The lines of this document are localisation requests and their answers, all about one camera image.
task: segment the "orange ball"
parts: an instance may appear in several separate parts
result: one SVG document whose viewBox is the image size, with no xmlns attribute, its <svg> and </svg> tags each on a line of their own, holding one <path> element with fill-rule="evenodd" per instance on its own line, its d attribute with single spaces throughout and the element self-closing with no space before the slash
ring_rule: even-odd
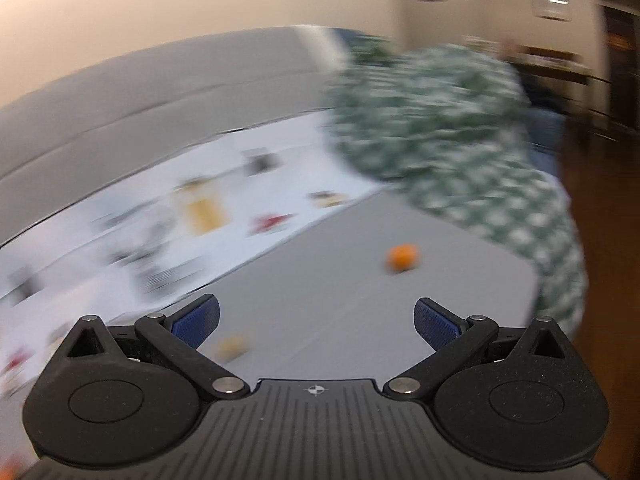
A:
<svg viewBox="0 0 640 480">
<path fill-rule="evenodd" d="M 389 249 L 386 255 L 386 264 L 395 272 L 413 269 L 420 260 L 418 247 L 414 244 L 403 244 Z"/>
</svg>

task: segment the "gray table surface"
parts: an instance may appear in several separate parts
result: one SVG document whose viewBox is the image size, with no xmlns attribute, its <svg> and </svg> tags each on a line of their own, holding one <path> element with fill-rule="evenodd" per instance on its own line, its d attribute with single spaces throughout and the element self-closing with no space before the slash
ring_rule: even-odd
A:
<svg viewBox="0 0 640 480">
<path fill-rule="evenodd" d="M 386 252 L 403 243 L 418 245 L 420 266 L 391 274 Z M 250 350 L 225 366 L 251 386 L 260 378 L 373 378 L 382 386 L 433 352 L 414 329 L 418 298 L 428 296 L 460 317 L 485 314 L 501 326 L 523 326 L 537 287 L 527 262 L 385 190 L 172 309 L 215 294 L 220 326 L 199 350 L 214 357 L 224 338 L 244 335 Z M 0 462 L 29 449 L 20 424 L 27 390 L 0 402 Z"/>
</svg>

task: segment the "white wall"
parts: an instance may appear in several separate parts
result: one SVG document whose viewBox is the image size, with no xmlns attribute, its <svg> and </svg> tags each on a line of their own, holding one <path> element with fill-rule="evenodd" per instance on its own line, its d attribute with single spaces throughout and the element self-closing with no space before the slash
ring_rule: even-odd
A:
<svg viewBox="0 0 640 480">
<path fill-rule="evenodd" d="M 0 0 L 0 106 L 132 50 L 297 23 L 401 39 L 398 0 Z"/>
<path fill-rule="evenodd" d="M 462 36 L 482 36 L 484 31 L 484 0 L 402 0 L 402 10 L 412 48 L 460 43 Z"/>
<path fill-rule="evenodd" d="M 488 21 L 485 37 L 500 41 L 513 38 L 527 46 L 573 52 L 595 76 L 608 79 L 606 28 L 601 0 L 569 0 L 570 20 L 560 22 L 534 15 L 531 0 L 486 0 Z M 593 107 L 606 112 L 609 88 L 593 83 Z M 582 98 L 584 88 L 574 85 L 572 97 Z"/>
</svg>

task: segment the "small wooden block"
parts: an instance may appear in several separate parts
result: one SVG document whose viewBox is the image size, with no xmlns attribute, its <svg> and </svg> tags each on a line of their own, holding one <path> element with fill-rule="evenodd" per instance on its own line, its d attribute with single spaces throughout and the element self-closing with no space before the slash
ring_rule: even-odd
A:
<svg viewBox="0 0 640 480">
<path fill-rule="evenodd" d="M 249 350 L 249 342 L 242 335 L 233 335 L 224 338 L 218 343 L 216 361 L 228 363 Z"/>
</svg>

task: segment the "blue gripper pad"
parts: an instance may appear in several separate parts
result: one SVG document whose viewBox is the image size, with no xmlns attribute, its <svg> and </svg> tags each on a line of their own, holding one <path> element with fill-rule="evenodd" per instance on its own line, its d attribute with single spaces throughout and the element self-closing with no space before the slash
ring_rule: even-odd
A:
<svg viewBox="0 0 640 480">
<path fill-rule="evenodd" d="M 435 351 L 462 335 L 463 325 L 466 324 L 464 320 L 454 314 L 452 317 L 455 320 L 447 319 L 437 311 L 438 307 L 446 312 L 434 301 L 421 298 L 414 308 L 415 329 Z"/>
<path fill-rule="evenodd" d="M 167 321 L 173 335 L 191 348 L 197 348 L 217 328 L 220 304 L 213 294 L 206 294 L 169 316 Z"/>
</svg>

